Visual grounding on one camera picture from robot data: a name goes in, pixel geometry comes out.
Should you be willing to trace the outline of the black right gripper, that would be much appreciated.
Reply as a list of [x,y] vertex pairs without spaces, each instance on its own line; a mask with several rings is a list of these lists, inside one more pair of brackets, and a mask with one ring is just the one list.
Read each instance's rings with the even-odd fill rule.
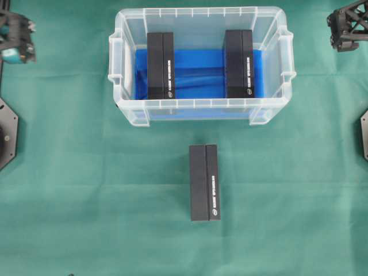
[[327,17],[330,43],[338,52],[354,51],[367,41],[367,1],[356,1],[334,10]]

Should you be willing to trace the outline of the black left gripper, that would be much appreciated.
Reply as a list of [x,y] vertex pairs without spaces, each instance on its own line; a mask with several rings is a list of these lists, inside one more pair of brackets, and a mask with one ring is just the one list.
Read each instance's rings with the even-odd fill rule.
[[22,14],[1,9],[1,60],[8,64],[36,61],[31,34],[35,24]]

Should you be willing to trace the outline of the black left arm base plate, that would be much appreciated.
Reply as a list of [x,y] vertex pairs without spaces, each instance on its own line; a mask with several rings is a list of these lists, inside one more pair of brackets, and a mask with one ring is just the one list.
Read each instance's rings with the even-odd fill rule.
[[1,98],[1,170],[17,152],[18,116]]

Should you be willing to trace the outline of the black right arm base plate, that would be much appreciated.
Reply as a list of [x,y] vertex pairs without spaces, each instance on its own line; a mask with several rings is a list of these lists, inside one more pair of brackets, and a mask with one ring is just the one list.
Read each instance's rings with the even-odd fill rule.
[[363,156],[368,161],[368,110],[360,118],[362,131]]

